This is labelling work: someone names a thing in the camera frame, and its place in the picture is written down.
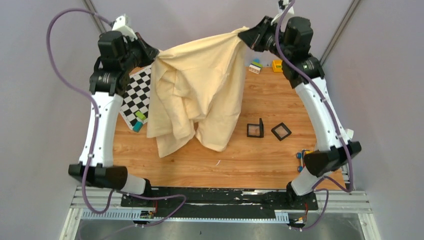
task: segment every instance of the small toy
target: small toy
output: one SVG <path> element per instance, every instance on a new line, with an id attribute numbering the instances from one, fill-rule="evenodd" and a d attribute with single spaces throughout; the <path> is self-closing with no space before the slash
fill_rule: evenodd
<path id="1" fill-rule="evenodd" d="M 247 124 L 247 137 L 248 138 L 263 138 L 264 137 L 264 123 L 262 118 L 259 118 L 259 124 Z"/>
<path id="2" fill-rule="evenodd" d="M 134 127 L 132 128 L 132 130 L 136 133 L 140 132 L 140 129 L 142 129 L 143 127 L 143 123 L 141 121 L 138 121 Z"/>
<path id="3" fill-rule="evenodd" d="M 302 152 L 296 153 L 296 158 L 299 159 L 299 166 L 297 167 L 297 171 L 300 173 L 305 167 L 305 155 L 310 154 L 312 151 L 307 149 L 303 149 Z"/>
<path id="4" fill-rule="evenodd" d="M 272 71 L 274 71 L 274 73 L 283 72 L 283 61 L 281 59 L 276 59 L 272 61 Z"/>
<path id="5" fill-rule="evenodd" d="M 142 112 L 140 112 L 140 111 L 137 111 L 136 113 L 135 113 L 135 115 L 141 120 L 141 121 L 144 121 L 144 120 L 146 120 L 146 116 L 142 113 Z"/>
<path id="6" fill-rule="evenodd" d="M 249 65 L 249 71 L 255 74 L 259 74 L 261 72 L 262 67 L 262 64 L 260 64 L 259 62 L 252 61 L 252 63 Z"/>
<path id="7" fill-rule="evenodd" d="M 290 136 L 290 134 L 292 134 L 292 131 L 290 131 L 290 129 L 284 123 L 280 123 L 277 126 L 275 126 L 273 129 L 271 129 L 271 132 L 280 141 L 282 141 L 283 139 Z"/>

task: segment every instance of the green block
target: green block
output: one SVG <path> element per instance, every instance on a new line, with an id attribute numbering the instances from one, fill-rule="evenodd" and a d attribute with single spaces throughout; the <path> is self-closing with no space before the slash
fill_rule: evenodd
<path id="1" fill-rule="evenodd" d="M 146 116 L 141 111 L 137 111 L 135 115 L 142 121 L 146 120 Z"/>
<path id="2" fill-rule="evenodd" d="M 255 61 L 252 61 L 252 63 L 251 63 L 251 64 L 255 65 L 256 67 L 260 67 L 260 68 L 262 68 L 262 67 L 263 67 L 263 66 L 262 66 L 262 64 L 257 63 L 257 62 L 255 62 Z"/>

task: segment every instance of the checkerboard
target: checkerboard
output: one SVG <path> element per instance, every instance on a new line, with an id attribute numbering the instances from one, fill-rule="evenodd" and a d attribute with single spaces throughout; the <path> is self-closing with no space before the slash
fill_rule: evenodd
<path id="1" fill-rule="evenodd" d="M 146 124 L 149 119 L 151 67 L 147 66 L 130 76 L 126 93 L 123 96 L 119 113 L 131 130 L 137 122 Z M 136 116 L 137 111 L 145 115 L 144 121 Z"/>

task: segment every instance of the black mounting plate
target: black mounting plate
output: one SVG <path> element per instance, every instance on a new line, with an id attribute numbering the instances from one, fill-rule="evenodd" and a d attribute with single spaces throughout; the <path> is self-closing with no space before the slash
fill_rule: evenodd
<path id="1" fill-rule="evenodd" d="M 317 210 L 315 194 L 302 197 L 302 202 L 290 205 L 286 190 L 270 189 L 233 189 L 206 187 L 153 187 L 152 197 L 164 197 L 176 194 L 187 196 L 187 202 L 177 211 L 176 218 L 229 218 L 229 219 L 273 219 L 274 210 Z M 123 196 L 122 207 L 155 207 L 155 217 L 166 217 L 178 205 L 182 198 L 167 200 L 142 200 Z"/>

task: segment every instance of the red wire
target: red wire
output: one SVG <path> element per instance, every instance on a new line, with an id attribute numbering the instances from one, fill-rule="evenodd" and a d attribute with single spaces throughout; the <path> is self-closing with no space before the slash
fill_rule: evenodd
<path id="1" fill-rule="evenodd" d="M 305 211 L 305 222 L 308 220 L 308 204 L 305 202 L 305 207 L 306 207 L 306 211 Z"/>

